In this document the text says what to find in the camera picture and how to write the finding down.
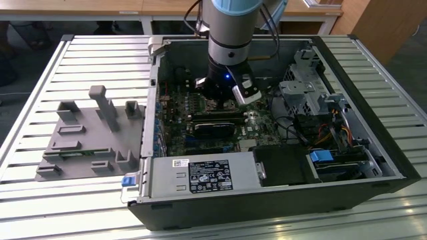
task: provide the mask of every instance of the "wooden table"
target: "wooden table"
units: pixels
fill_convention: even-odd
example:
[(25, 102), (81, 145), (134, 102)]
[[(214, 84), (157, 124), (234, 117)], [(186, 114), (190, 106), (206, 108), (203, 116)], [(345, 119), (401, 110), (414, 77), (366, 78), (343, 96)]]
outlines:
[[(0, 0), (0, 21), (142, 21), (146, 35), (153, 21), (182, 21), (195, 0)], [(189, 20), (197, 19), (197, 9)], [(289, 0), (282, 22), (322, 23), (318, 34), (331, 32), (343, 11), (310, 8)]]
[[(195, 0), (143, 0), (142, 25), (145, 34), (153, 35), (153, 21), (182, 21), (183, 16)], [(189, 16), (197, 19), (198, 7)], [(303, 0), (289, 0), (282, 16), (282, 22), (322, 22), (321, 35), (329, 35), (338, 17), (343, 11), (337, 8), (310, 8)]]
[(145, 0), (0, 0), (0, 21), (139, 21)]

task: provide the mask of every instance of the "barcode sticker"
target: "barcode sticker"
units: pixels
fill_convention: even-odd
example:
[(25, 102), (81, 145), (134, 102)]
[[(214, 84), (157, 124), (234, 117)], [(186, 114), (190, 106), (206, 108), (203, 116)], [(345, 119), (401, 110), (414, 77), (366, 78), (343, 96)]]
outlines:
[(139, 14), (139, 11), (119, 11), (119, 14)]
[(174, 159), (173, 161), (173, 167), (189, 167), (190, 159)]

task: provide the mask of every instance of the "green circuit board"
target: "green circuit board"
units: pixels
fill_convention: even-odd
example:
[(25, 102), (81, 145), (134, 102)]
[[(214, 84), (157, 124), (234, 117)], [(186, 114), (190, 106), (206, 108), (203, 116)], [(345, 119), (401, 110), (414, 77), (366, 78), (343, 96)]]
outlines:
[[(241, 107), (235, 101), (230, 100), (225, 103), (223, 110), (218, 110), (215, 101), (206, 99), (201, 93), (182, 92), (181, 89), (177, 89), (170, 95), (162, 96), (161, 103), (163, 105), (167, 156), (170, 157), (247, 151), (241, 146), (247, 142), (255, 143), (257, 146), (282, 143), (278, 126), (271, 118), (265, 99)], [(194, 136), (195, 124), (189, 120), (189, 115), (206, 115), (214, 111), (217, 113), (222, 111), (245, 112), (246, 121), (235, 125), (233, 137), (198, 140)]]

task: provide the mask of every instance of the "white label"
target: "white label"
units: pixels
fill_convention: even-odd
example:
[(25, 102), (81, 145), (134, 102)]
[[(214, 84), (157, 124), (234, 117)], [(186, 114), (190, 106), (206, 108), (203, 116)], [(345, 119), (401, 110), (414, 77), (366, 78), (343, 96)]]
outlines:
[(119, 14), (139, 14), (139, 11), (121, 11)]
[(225, 182), (221, 182), (219, 185), (222, 186), (230, 186), (233, 184), (231, 181), (225, 181)]
[(178, 168), (178, 167), (189, 167), (189, 159), (174, 159), (173, 161), (173, 167)]

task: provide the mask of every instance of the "wooden cabinet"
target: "wooden cabinet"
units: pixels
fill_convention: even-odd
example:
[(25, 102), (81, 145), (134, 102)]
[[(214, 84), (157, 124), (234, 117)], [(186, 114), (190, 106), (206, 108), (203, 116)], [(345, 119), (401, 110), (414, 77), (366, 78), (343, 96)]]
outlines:
[(345, 0), (331, 34), (355, 34), (385, 65), (427, 17), (427, 0)]

